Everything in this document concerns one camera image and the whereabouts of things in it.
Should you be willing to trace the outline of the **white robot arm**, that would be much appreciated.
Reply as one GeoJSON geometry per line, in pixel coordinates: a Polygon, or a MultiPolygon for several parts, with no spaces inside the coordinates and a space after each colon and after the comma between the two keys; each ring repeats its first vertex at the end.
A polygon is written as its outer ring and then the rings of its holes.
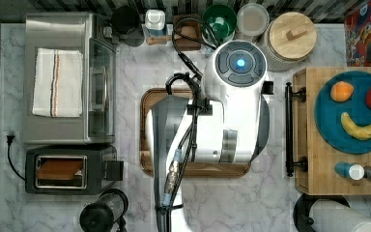
{"type": "Polygon", "coordinates": [[[176,73],[147,113],[158,232],[191,232],[181,183],[193,162],[247,164],[265,148],[270,112],[267,60],[253,43],[222,44],[203,73],[176,73]]]}

